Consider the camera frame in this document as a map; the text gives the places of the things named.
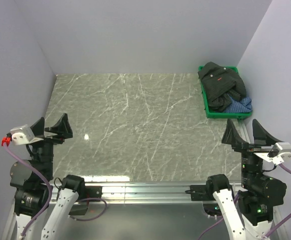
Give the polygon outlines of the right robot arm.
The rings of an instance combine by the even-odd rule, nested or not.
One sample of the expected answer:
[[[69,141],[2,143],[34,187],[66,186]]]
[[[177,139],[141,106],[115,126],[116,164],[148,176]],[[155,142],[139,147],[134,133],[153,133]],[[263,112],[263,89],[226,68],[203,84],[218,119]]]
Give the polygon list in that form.
[[[206,195],[220,208],[231,240],[261,240],[273,223],[273,208],[284,203],[287,185],[264,174],[263,162],[280,157],[287,144],[268,133],[254,119],[254,142],[239,135],[233,121],[227,120],[221,142],[241,154],[241,187],[234,193],[224,174],[208,177]]]

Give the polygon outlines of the blue checked long sleeve shirt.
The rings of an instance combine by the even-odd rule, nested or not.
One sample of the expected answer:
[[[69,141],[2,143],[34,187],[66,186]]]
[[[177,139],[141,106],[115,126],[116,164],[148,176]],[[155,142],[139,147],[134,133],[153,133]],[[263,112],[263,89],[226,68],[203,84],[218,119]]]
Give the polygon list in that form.
[[[231,103],[225,108],[223,113],[245,114],[245,113],[251,113],[253,111],[252,99],[249,96],[244,97],[240,101],[234,100],[229,94],[227,94],[227,96],[230,98]]]

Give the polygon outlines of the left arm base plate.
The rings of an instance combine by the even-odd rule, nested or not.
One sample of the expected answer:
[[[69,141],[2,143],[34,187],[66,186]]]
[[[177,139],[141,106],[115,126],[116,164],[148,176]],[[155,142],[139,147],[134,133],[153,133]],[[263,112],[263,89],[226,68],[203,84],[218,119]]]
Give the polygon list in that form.
[[[84,198],[101,198],[103,187],[101,185],[86,185],[84,195],[80,196],[79,199]],[[70,216],[84,216],[89,208],[89,202],[76,202],[73,204],[69,215]]]

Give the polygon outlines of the green plastic bin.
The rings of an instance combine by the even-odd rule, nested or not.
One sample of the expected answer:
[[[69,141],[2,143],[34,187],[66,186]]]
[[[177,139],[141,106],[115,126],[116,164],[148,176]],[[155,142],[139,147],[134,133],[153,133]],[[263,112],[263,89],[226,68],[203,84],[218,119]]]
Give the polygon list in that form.
[[[234,67],[234,66],[226,66],[226,67],[235,70],[239,74],[239,71],[236,67]],[[206,116],[208,118],[212,118],[212,119],[245,119],[252,114],[252,112],[249,112],[249,113],[223,113],[223,112],[215,112],[215,111],[209,109],[209,106],[207,103],[206,93],[205,93],[205,90],[203,88],[201,81],[200,81],[200,85],[201,85],[201,90],[202,90],[204,109],[205,109]]]

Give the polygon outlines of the aluminium mounting rail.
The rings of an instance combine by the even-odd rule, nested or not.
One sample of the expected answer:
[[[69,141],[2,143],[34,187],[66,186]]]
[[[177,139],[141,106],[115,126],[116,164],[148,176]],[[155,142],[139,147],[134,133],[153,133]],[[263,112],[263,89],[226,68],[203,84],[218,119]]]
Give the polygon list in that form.
[[[242,190],[241,183],[232,183],[229,180],[229,184],[233,188],[233,192],[236,194],[239,190]],[[108,205],[110,202],[115,203],[128,203],[128,204],[159,204],[159,203],[187,203],[191,201],[190,195],[185,193],[185,190],[190,188],[190,185],[204,185],[206,183],[102,183],[102,182],[85,182],[88,186],[102,186],[102,196],[101,198],[89,197],[84,199],[79,199],[77,202],[89,202],[90,203],[104,203]],[[54,206],[57,202],[57,193],[59,188],[52,188],[52,199],[49,203],[46,216],[49,217]],[[67,217],[76,221],[82,221],[82,216],[71,216]],[[266,233],[266,238],[268,239],[271,235],[271,229]]]

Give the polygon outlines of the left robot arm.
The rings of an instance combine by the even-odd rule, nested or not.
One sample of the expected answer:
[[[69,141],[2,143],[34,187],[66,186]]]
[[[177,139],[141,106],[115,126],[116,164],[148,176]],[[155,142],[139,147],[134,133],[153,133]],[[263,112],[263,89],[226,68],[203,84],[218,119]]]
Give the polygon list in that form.
[[[26,124],[11,129],[2,139],[1,145],[6,150],[10,143],[24,145],[31,157],[23,160],[11,154],[16,160],[10,169],[10,186],[16,189],[14,213],[19,239],[57,240],[74,203],[85,198],[84,178],[67,175],[61,180],[50,216],[46,216],[53,196],[50,181],[54,178],[54,147],[72,137],[73,130],[68,115],[64,113],[53,126],[46,127],[45,118],[41,117],[32,126]]]

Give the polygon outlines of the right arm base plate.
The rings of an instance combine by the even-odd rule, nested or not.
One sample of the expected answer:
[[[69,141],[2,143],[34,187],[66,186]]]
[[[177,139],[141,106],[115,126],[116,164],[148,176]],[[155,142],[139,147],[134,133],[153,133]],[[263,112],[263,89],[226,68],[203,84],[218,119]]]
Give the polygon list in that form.
[[[190,195],[192,202],[202,202],[203,213],[208,218],[219,220],[222,217],[218,203],[205,185],[190,185],[185,193]]]

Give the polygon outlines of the black pinstripe long sleeve shirt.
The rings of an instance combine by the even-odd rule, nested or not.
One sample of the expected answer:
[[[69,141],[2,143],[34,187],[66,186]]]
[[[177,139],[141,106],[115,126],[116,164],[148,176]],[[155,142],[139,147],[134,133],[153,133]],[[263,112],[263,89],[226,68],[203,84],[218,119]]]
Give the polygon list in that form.
[[[206,63],[199,71],[207,105],[214,112],[224,112],[234,101],[248,96],[244,81],[233,69],[214,62]]]

